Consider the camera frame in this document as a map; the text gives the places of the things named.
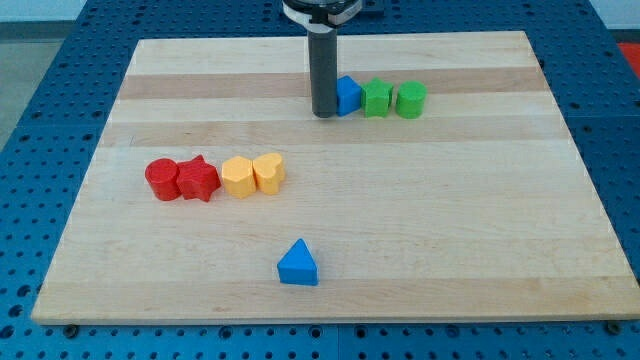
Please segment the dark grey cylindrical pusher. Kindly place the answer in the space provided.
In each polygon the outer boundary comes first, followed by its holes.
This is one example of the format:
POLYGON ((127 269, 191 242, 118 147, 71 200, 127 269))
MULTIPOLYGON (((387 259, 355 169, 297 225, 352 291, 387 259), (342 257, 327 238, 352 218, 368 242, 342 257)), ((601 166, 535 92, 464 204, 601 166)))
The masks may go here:
POLYGON ((337 31, 323 26, 307 34, 312 112, 329 118, 337 111, 337 31))

